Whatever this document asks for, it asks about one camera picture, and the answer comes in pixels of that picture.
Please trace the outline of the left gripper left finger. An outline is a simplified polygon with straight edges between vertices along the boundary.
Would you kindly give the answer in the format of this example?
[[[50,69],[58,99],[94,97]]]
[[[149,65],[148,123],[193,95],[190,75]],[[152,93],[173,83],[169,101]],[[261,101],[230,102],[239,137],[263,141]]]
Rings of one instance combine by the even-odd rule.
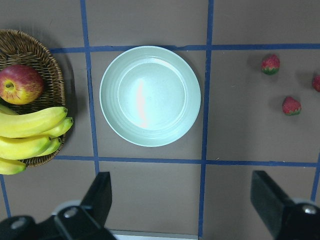
[[[54,223],[65,240],[111,240],[105,223],[112,205],[112,185],[109,172],[95,177],[78,205],[61,209]]]

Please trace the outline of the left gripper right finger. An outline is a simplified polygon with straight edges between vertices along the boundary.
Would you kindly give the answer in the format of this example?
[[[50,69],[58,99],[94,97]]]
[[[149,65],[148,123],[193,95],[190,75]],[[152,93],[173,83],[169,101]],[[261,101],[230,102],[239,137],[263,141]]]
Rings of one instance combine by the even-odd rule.
[[[320,238],[320,207],[291,198],[263,170],[252,172],[250,201],[274,240]]]

